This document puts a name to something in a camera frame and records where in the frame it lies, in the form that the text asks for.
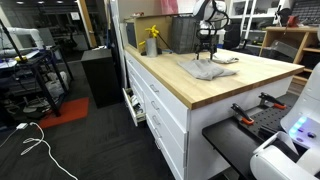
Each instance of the floor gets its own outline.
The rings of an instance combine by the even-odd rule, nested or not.
[[[68,100],[89,97],[87,118],[44,130],[52,155],[78,179],[174,179],[148,128],[136,128],[123,103],[97,109],[80,62],[70,63],[75,76]],[[0,142],[10,132],[0,134]],[[0,148],[0,179],[72,179],[57,168],[42,144],[28,154],[22,142],[40,137],[34,126],[17,131]]]

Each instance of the open drawer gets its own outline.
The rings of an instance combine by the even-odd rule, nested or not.
[[[136,126],[138,126],[139,122],[146,120],[146,113],[144,112],[144,109],[142,109],[142,108],[140,108],[141,110],[139,110],[137,105],[133,107],[132,97],[130,96],[130,94],[133,94],[131,88],[129,88],[129,89],[122,88],[122,93],[123,93],[126,105],[129,108],[129,112],[132,116],[133,122]]]

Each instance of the white cable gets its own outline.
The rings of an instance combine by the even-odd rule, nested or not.
[[[74,175],[72,175],[71,173],[69,173],[66,169],[64,169],[63,167],[60,166],[60,164],[57,162],[56,159],[54,159],[54,157],[51,155],[51,146],[49,145],[49,143],[44,139],[44,133],[43,133],[43,130],[41,129],[41,127],[37,124],[37,123],[34,123],[34,122],[31,122],[30,125],[36,125],[38,126],[38,128],[40,129],[41,131],[41,134],[42,134],[42,138],[41,139],[34,139],[34,138],[28,138],[26,140],[23,141],[23,143],[29,143],[29,142],[33,142],[33,141],[36,141],[37,143],[35,143],[34,145],[32,145],[31,147],[25,149],[21,155],[25,155],[26,153],[28,153],[32,148],[36,147],[37,145],[39,145],[40,143],[45,143],[47,146],[48,146],[48,154],[50,156],[50,158],[56,163],[56,165],[61,169],[63,170],[65,173],[67,173],[70,177],[72,177],[73,179],[75,180],[78,180],[77,177],[75,177]]]
[[[8,141],[8,139],[17,131],[18,129],[15,129],[8,137],[6,140],[3,141],[3,143],[0,145],[0,148]]]

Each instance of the gray cloth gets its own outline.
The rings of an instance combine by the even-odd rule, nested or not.
[[[178,64],[197,79],[212,80],[214,77],[230,76],[238,71],[232,71],[210,62],[208,59],[178,62]]]

